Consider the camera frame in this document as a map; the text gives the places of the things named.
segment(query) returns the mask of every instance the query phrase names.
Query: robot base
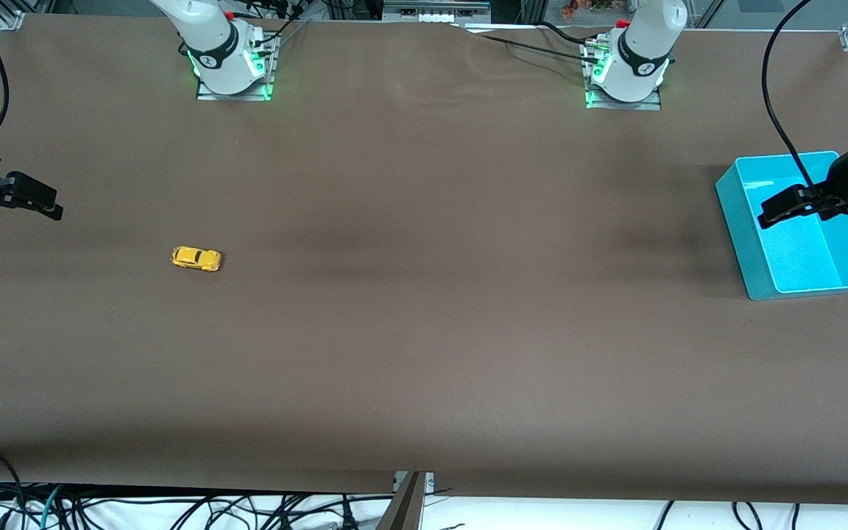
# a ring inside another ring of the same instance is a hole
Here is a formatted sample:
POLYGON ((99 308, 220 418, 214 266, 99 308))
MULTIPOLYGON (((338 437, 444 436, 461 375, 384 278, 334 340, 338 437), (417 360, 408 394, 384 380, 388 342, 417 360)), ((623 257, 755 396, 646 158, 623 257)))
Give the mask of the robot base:
POLYGON ((593 72, 602 67, 604 56, 610 50, 610 37, 601 33, 596 39, 589 39, 585 44, 579 44, 582 57, 594 57, 602 63, 582 63, 584 75, 584 103, 588 108, 615 108, 616 110, 660 110, 660 90, 653 88, 652 93, 643 101, 627 103, 610 97, 598 84, 593 83, 593 72))
POLYGON ((202 83, 201 78, 199 78, 198 88, 195 91, 195 99, 203 101, 270 101, 273 98, 273 82, 277 77, 277 56, 280 53, 280 39, 282 37, 276 37, 269 43, 264 44, 262 49, 257 50, 261 53, 268 52, 262 60, 258 60, 256 63, 259 66, 261 61, 263 61, 263 68, 266 73, 262 78, 254 81, 246 90, 234 94, 215 93, 211 88, 206 87, 205 83, 202 83))

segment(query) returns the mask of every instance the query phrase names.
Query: gray floor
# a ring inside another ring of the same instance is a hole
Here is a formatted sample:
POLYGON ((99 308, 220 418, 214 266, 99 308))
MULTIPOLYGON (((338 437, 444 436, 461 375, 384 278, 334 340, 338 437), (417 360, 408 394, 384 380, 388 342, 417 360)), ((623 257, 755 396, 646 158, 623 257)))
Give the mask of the gray floor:
MULTIPOLYGON (((693 0, 706 7, 711 0, 693 0)), ((721 29, 770 29, 797 4, 797 0, 727 0, 711 21, 721 29)), ((57 0, 58 13, 122 16, 161 16, 148 0, 57 0)), ((848 0, 814 0, 788 24, 788 29, 836 30, 848 23, 848 0)))

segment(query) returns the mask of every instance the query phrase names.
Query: table surface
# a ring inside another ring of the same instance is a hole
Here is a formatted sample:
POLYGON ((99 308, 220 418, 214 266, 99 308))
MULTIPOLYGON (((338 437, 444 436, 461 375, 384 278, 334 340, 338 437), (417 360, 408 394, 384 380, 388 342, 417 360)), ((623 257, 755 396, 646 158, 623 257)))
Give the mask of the table surface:
MULTIPOLYGON (((66 211, 0 218, 0 451, 34 481, 848 502, 848 294, 749 301, 714 194, 783 150, 766 40, 684 33, 663 110, 623 112, 456 27, 309 24, 239 104, 193 99, 165 19, 28 17, 0 172, 66 211)), ((773 72, 798 147, 847 150, 837 36, 773 72)))

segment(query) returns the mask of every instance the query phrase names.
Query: blue plastic bin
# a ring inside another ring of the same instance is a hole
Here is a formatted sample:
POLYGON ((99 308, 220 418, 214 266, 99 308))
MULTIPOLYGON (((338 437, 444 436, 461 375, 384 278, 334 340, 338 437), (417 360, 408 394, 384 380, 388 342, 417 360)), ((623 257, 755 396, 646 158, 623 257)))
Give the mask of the blue plastic bin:
MULTIPOLYGON (((827 178, 832 151, 804 153, 814 182, 827 178)), ((761 203, 793 184, 804 184, 790 155, 735 160, 715 188, 744 278, 748 297, 773 300, 848 291, 848 215, 757 224, 761 203)))

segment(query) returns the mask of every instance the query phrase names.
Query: yellow toy car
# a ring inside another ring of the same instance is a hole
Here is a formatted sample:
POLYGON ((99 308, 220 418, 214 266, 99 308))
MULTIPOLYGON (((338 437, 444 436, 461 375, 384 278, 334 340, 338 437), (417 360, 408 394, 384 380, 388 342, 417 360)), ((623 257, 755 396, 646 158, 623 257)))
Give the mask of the yellow toy car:
POLYGON ((172 265, 186 269, 215 272, 222 265, 222 253, 191 246, 178 246, 172 250, 172 265))

